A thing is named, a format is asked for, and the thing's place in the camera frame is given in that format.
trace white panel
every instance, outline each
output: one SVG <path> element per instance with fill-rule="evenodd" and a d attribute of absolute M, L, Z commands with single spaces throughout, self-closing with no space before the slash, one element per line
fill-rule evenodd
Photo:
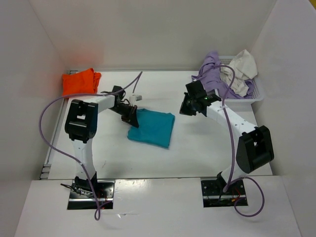
<path fill-rule="evenodd" d="M 282 179 L 255 179 L 266 205 L 254 218 L 240 217 L 233 207 L 203 208 L 200 179 L 190 178 L 117 180 L 114 208 L 102 211 L 99 222 L 94 210 L 67 210 L 63 181 L 33 181 L 15 236 L 299 237 Z M 260 207 L 261 195 L 251 181 L 245 189 L 250 206 L 239 209 L 250 214 Z"/>
<path fill-rule="evenodd" d="M 72 69 L 197 69 L 250 50 L 275 1 L 30 0 Z"/>
<path fill-rule="evenodd" d="M 126 86 L 138 72 L 102 72 L 99 91 L 111 91 L 114 85 Z M 130 125 L 120 115 L 106 110 L 98 115 L 98 129 L 92 142 L 93 163 L 99 179 L 103 178 L 169 178 L 216 176 L 231 163 L 231 146 L 228 130 L 202 114 L 179 114 L 185 84 L 197 72 L 169 71 L 144 72 L 137 84 L 136 93 L 143 96 L 139 109 L 172 113 L 174 127 L 169 149 L 130 141 Z M 128 98 L 132 86 L 126 90 Z M 236 111 L 250 123 L 256 124 L 250 105 Z M 56 146 L 74 155 L 74 148 L 64 127 L 67 114 L 61 118 Z M 73 179 L 75 162 L 52 151 L 50 179 Z M 271 175 L 269 164 L 254 171 L 253 175 Z"/>
<path fill-rule="evenodd" d="M 302 236 L 315 237 L 316 175 L 286 175 L 283 181 Z"/>
<path fill-rule="evenodd" d="M 40 176 L 47 146 L 38 119 L 45 104 L 60 94 L 64 69 L 29 2 L 0 1 L 2 237 L 14 235 L 31 180 Z M 57 111 L 58 105 L 45 117 L 47 136 Z"/>
<path fill-rule="evenodd" d="M 316 11 L 309 1 L 277 1 L 251 53 L 266 90 L 254 111 L 258 124 L 271 129 L 272 168 L 287 175 L 284 182 L 302 236 L 314 237 Z"/>

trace crumpled white cloth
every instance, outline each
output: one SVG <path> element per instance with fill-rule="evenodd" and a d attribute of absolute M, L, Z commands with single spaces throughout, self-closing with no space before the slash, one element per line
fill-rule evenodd
<path fill-rule="evenodd" d="M 235 71 L 235 80 L 231 89 L 240 96 L 245 96 L 249 87 L 246 85 L 245 80 L 253 79 L 258 75 L 257 65 L 253 56 L 245 49 L 228 65 Z M 221 67 L 220 78 L 222 81 L 230 85 L 233 79 L 233 73 L 229 68 Z"/>

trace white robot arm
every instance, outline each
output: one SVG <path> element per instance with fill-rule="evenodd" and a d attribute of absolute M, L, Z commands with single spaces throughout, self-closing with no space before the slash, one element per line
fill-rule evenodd
<path fill-rule="evenodd" d="M 187 84 L 186 88 L 188 93 L 185 93 L 181 114 L 192 116 L 199 112 L 228 127 L 221 98 L 215 93 L 207 94 L 199 80 Z M 270 131 L 265 126 L 257 127 L 224 106 L 234 137 L 235 166 L 232 180 L 235 180 L 272 161 L 274 152 Z M 217 175 L 222 187 L 227 184 L 230 172 L 231 166 Z"/>
<path fill-rule="evenodd" d="M 66 119 L 65 131 L 72 141 L 75 156 L 81 163 L 77 163 L 75 188 L 91 191 L 87 176 L 82 168 L 86 168 L 93 186 L 97 186 L 97 174 L 93 165 L 92 140 L 97 131 L 98 113 L 110 109 L 121 115 L 122 121 L 138 127 L 136 116 L 137 106 L 125 104 L 122 99 L 125 91 L 119 86 L 114 86 L 112 92 L 120 93 L 93 97 L 85 101 L 73 100 Z"/>

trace teal towel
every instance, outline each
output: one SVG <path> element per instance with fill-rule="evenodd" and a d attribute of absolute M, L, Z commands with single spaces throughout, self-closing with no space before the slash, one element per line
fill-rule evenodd
<path fill-rule="evenodd" d="M 137 110 L 139 128 L 131 127 L 127 137 L 129 140 L 144 142 L 168 148 L 175 116 L 146 109 Z"/>

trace folded towel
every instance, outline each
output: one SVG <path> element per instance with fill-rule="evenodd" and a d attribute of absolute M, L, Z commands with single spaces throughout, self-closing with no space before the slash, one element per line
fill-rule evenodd
<path fill-rule="evenodd" d="M 101 73 L 95 73 L 93 68 L 86 71 L 63 75 L 63 95 L 76 93 L 91 93 L 95 94 L 98 90 Z"/>
<path fill-rule="evenodd" d="M 131 127 L 127 137 L 129 140 L 144 142 L 168 148 L 175 116 L 146 109 L 137 110 L 139 128 Z"/>

